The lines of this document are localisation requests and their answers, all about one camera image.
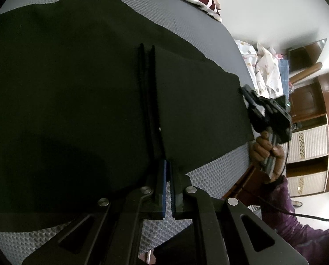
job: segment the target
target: human hand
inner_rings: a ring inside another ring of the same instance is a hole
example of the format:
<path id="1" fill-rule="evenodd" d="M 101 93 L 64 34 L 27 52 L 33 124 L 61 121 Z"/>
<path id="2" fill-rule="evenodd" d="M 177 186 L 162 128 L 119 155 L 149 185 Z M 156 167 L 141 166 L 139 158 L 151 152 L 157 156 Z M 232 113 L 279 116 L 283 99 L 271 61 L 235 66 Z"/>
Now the human hand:
<path id="1" fill-rule="evenodd" d="M 276 157 L 275 167 L 273 169 L 273 176 L 271 179 L 266 175 L 266 179 L 264 182 L 271 183 L 274 182 L 284 169 L 284 151 L 281 146 L 273 147 L 272 144 L 269 142 L 269 133 L 267 131 L 263 131 L 261 135 L 256 139 L 250 149 L 249 149 L 249 156 L 257 170 L 261 169 L 260 162 L 264 161 L 265 158 L 268 158 L 272 154 Z"/>

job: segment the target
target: gray textured mattress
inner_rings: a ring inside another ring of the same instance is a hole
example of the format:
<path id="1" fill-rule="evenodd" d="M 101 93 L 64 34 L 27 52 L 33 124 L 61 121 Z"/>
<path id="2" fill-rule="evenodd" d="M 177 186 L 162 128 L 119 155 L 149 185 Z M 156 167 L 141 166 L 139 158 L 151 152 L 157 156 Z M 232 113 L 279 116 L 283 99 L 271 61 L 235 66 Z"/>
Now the gray textured mattress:
<path id="1" fill-rule="evenodd" d="M 58 0 L 7 0 L 0 14 L 29 4 L 56 1 Z M 183 0 L 122 1 L 141 15 L 190 42 L 225 71 L 238 75 L 242 85 L 253 86 L 241 54 L 227 29 L 194 5 Z M 246 171 L 248 165 L 247 145 L 243 145 L 188 175 L 193 185 L 206 190 L 212 197 L 220 198 Z M 139 254 L 167 241 L 190 224 L 191 220 L 174 220 L 171 217 L 167 184 L 166 218 L 162 221 L 145 220 Z M 34 232 L 0 232 L 0 248 L 12 264 L 22 264 L 29 254 L 64 227 L 65 224 L 61 224 Z"/>

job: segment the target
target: purple shirt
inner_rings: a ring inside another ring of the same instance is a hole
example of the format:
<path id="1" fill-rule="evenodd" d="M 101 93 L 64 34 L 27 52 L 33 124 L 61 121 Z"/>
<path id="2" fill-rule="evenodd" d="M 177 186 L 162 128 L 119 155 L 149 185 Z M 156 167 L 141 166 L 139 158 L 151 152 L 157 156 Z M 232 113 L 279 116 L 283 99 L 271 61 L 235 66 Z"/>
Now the purple shirt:
<path id="1" fill-rule="evenodd" d="M 287 178 L 283 176 L 283 182 L 267 193 L 264 199 L 280 209 L 294 213 L 287 185 Z M 263 221 L 302 254 L 309 265 L 323 264 L 329 254 L 329 229 L 324 231 L 303 226 L 297 217 L 273 211 L 268 205 L 262 205 L 261 211 Z"/>

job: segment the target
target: cable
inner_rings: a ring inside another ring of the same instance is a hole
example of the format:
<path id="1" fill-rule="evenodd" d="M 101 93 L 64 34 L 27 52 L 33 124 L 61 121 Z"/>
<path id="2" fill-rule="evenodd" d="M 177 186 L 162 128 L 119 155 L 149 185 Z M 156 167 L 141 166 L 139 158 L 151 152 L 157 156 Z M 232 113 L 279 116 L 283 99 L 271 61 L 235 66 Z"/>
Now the cable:
<path id="1" fill-rule="evenodd" d="M 288 143 L 288 147 L 287 147 L 287 154 L 286 154 L 286 159 L 284 161 L 284 165 L 283 167 L 286 166 L 287 164 L 287 158 L 288 158 L 288 154 L 289 154 L 289 143 Z M 274 205 L 272 205 L 270 202 L 267 202 L 265 199 L 261 198 L 260 196 L 257 196 L 255 194 L 253 194 L 252 192 L 250 192 L 249 190 L 245 189 L 243 186 L 239 185 L 239 184 L 235 184 L 236 186 L 240 187 L 242 190 L 244 190 L 245 192 L 247 192 L 248 194 L 254 196 L 255 198 L 259 199 L 260 201 L 262 201 L 263 203 L 267 204 L 268 206 L 270 206 L 271 208 L 273 208 L 274 210 L 281 212 L 283 214 L 287 214 L 287 215 L 291 215 L 291 216 L 296 216 L 296 217 L 305 217 L 305 218 L 310 218 L 310 219 L 316 219 L 316 220 L 321 220 L 321 221 L 326 221 L 329 222 L 329 219 L 326 218 L 322 218 L 322 217 L 317 217 L 317 216 L 313 216 L 313 215 L 306 215 L 306 214 L 299 214 L 299 213 L 292 213 L 283 209 L 280 209 Z"/>

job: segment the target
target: white wall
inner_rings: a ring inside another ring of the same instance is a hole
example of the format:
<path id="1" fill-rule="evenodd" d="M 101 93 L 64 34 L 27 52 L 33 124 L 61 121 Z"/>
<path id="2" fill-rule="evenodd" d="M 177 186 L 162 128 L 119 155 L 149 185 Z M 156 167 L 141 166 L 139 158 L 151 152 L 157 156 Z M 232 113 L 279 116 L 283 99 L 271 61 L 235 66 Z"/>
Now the white wall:
<path id="1" fill-rule="evenodd" d="M 329 219 L 329 192 L 318 195 L 292 198 L 292 200 L 301 201 L 302 207 L 296 208 L 296 213 L 319 216 Z M 308 224 L 314 229 L 328 229 L 329 222 L 298 217 L 303 224 Z"/>
<path id="2" fill-rule="evenodd" d="M 329 72 L 329 6 L 325 0 L 219 0 L 222 24 L 235 39 L 276 50 L 327 38 L 319 61 Z"/>

